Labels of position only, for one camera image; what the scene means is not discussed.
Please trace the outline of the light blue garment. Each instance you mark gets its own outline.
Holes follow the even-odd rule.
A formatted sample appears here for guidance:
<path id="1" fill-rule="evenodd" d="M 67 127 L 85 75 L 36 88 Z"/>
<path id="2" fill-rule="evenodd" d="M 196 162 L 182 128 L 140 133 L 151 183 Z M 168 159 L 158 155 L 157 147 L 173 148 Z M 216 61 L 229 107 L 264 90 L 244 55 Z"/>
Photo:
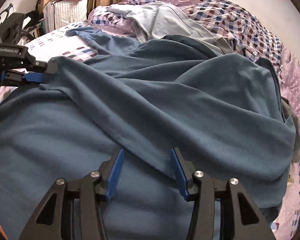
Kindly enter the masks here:
<path id="1" fill-rule="evenodd" d="M 107 7 L 107 11 L 120 14 L 123 18 L 136 22 L 140 28 L 149 30 L 157 14 L 157 9 L 164 4 L 159 1 L 143 5 L 113 4 Z"/>

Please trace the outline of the olive green garment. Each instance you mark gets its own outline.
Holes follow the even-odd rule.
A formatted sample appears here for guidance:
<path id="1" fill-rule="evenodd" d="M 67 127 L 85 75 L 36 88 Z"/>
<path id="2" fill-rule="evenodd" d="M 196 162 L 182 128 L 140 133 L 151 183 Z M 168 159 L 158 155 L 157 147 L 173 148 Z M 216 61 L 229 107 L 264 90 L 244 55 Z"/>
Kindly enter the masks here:
<path id="1" fill-rule="evenodd" d="M 294 148 L 293 148 L 293 157 L 292 162 L 298 163 L 300 161 L 300 123 L 299 119 L 294 113 L 292 106 L 290 105 L 289 101 L 282 97 L 281 98 L 282 104 L 282 113 L 285 119 L 290 119 L 293 127 L 295 129 L 295 139 L 294 139 Z"/>

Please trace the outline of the plaid folded quilt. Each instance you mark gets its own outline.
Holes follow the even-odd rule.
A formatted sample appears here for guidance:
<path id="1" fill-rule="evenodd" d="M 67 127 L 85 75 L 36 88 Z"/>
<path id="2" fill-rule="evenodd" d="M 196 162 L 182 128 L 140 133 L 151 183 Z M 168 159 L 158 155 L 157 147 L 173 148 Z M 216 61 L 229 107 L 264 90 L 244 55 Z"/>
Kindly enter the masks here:
<path id="1" fill-rule="evenodd" d="M 118 4 L 143 5 L 156 1 L 178 7 L 186 16 L 211 33 L 225 38 L 234 52 L 253 62 L 261 57 L 268 59 L 276 72 L 280 72 L 281 41 L 268 31 L 255 15 L 235 3 L 227 0 L 123 0 Z M 88 16 L 89 24 L 137 40 L 132 20 L 108 12 L 108 6 L 99 5 L 93 9 Z"/>

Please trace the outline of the bicycle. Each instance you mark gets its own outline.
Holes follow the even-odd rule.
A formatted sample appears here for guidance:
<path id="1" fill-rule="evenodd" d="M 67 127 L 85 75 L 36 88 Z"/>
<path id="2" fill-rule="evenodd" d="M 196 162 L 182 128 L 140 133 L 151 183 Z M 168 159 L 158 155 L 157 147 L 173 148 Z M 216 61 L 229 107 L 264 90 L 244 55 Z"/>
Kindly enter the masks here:
<path id="1" fill-rule="evenodd" d="M 0 13 L 0 43 L 18 44 L 22 37 L 32 41 L 35 37 L 30 33 L 38 27 L 40 14 L 35 10 L 28 13 L 12 12 L 13 4 Z"/>

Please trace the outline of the clear plastic storage bag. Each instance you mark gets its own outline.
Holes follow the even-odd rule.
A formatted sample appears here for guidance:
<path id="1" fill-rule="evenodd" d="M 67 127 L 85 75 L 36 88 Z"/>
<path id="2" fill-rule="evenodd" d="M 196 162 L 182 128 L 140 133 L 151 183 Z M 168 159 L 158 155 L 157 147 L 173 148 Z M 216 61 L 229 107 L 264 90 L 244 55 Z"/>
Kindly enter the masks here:
<path id="1" fill-rule="evenodd" d="M 87 19 L 87 0 L 49 1 L 43 8 L 44 27 L 47 33 Z"/>

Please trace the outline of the grey trousers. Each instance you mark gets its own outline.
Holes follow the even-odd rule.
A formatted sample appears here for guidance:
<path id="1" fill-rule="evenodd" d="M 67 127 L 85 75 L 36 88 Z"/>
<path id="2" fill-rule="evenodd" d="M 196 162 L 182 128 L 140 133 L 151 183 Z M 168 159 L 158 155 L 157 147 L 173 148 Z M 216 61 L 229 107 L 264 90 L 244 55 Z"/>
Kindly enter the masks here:
<path id="1" fill-rule="evenodd" d="M 140 42 L 182 35 L 202 42 L 222 55 L 234 52 L 225 38 L 211 33 L 173 5 L 143 5 L 141 11 L 132 16 L 132 28 Z"/>

